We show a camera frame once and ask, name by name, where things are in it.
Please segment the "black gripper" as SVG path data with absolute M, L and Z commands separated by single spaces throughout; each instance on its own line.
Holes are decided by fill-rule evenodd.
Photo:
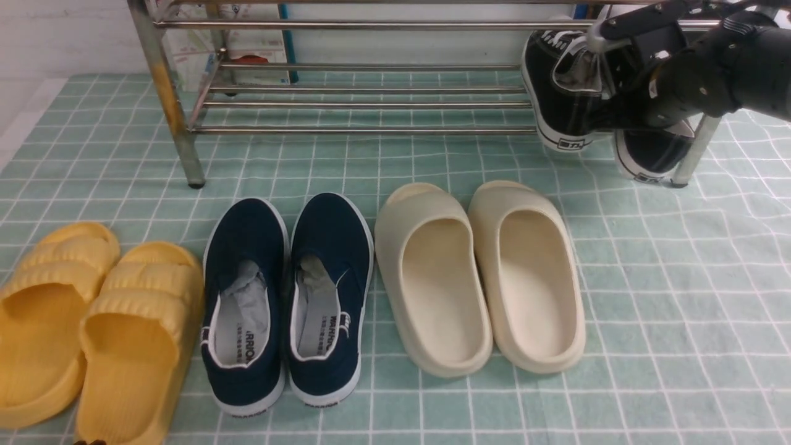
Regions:
M 664 67 L 687 47 L 679 23 L 687 11 L 687 2 L 656 2 L 599 18 L 588 29 L 588 50 L 601 57 L 609 88 L 591 113 L 591 129 L 666 129 L 688 118 Z

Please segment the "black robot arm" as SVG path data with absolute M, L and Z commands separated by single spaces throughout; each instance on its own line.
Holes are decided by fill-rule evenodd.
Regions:
M 666 129 L 739 109 L 788 121 L 789 31 L 766 9 L 789 2 L 657 2 L 591 26 L 612 90 L 588 128 Z

